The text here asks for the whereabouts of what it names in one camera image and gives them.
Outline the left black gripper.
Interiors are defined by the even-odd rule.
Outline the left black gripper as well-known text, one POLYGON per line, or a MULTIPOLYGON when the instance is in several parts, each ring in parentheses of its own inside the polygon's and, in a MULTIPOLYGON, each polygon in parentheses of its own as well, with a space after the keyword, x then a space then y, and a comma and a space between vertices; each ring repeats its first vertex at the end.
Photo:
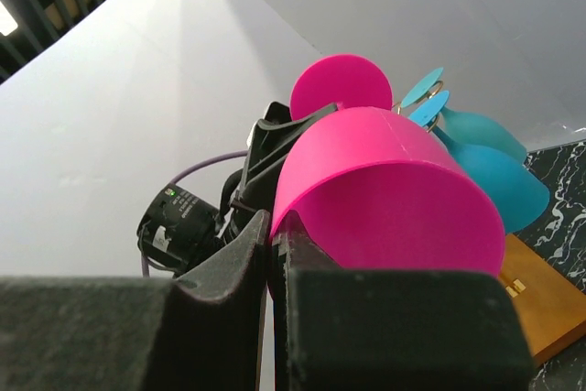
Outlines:
POLYGON ((290 148, 288 135, 301 135, 337 111, 338 104, 330 103, 292 120, 288 106, 279 102, 268 105, 264 117, 253 125, 243 167, 223 184, 219 223, 224 235, 238 235, 258 210, 273 211, 278 176, 290 148), (285 131, 272 131, 271 125, 285 125, 285 131))

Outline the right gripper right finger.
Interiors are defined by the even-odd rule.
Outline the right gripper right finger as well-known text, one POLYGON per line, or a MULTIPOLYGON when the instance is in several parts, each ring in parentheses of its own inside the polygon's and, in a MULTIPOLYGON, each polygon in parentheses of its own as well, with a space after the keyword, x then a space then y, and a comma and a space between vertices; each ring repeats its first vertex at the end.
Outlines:
POLYGON ((278 390, 526 390, 534 361, 485 274, 353 270, 295 212, 272 240, 278 390))

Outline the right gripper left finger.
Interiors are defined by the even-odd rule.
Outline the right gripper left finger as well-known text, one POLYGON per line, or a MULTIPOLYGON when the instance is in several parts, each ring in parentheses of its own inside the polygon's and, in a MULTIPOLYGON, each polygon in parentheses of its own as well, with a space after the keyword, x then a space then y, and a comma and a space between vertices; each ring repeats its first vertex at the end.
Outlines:
POLYGON ((256 390, 267 212, 176 279, 5 277, 4 390, 256 390))

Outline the pink wine glass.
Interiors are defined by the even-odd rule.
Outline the pink wine glass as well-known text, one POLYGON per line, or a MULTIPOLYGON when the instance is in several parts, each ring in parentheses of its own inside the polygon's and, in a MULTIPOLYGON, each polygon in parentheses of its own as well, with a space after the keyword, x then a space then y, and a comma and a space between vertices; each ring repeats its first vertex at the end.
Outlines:
POLYGON ((425 129, 392 111, 370 60, 310 65, 290 95, 294 121, 334 104, 296 141, 277 183, 274 227, 295 212, 338 265, 497 275, 505 231, 488 196, 425 129))

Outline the blue wine glass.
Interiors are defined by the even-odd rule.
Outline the blue wine glass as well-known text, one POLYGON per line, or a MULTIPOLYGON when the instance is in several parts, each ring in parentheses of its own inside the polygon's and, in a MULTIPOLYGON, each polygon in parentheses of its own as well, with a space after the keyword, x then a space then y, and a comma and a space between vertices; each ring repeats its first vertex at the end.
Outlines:
MULTIPOLYGON (((444 69, 436 68, 422 78, 394 107, 402 110, 425 101, 430 101, 443 88, 441 75, 444 69)), ((459 112, 444 105, 439 111, 444 120, 446 133, 454 140, 464 143, 491 147, 500 150, 519 163, 526 160, 526 148, 502 125, 482 114, 459 112)))
POLYGON ((439 114, 449 98, 448 91, 440 92, 417 107, 408 119, 443 143, 457 164, 493 202, 506 233, 525 228, 547 208, 548 188, 526 169, 524 162, 519 163, 500 150, 464 144, 450 137, 439 114))

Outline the blue wine glass front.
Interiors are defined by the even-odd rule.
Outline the blue wine glass front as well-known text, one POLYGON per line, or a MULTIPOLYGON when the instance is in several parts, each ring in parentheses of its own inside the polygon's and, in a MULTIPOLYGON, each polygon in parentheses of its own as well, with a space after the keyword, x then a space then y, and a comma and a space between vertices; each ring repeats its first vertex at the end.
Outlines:
POLYGON ((519 163, 500 150, 464 144, 450 137, 439 114, 449 98, 448 91, 440 92, 417 107, 408 119, 443 143, 457 164, 493 202, 506 233, 525 228, 547 208, 548 188, 526 169, 524 162, 519 163))

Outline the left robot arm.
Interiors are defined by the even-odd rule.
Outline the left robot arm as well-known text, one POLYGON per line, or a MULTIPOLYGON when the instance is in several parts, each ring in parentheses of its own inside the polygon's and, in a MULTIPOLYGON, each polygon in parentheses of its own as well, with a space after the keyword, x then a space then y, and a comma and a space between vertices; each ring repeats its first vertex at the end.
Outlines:
POLYGON ((294 120, 288 106, 272 102, 253 125, 246 150, 208 158, 172 178, 137 226, 143 276, 155 268, 179 277, 235 239, 256 212, 273 211, 278 177, 291 148, 311 125, 341 109, 330 103, 294 120), (240 157, 244 164, 224 182, 219 207, 179 186, 200 169, 240 157))

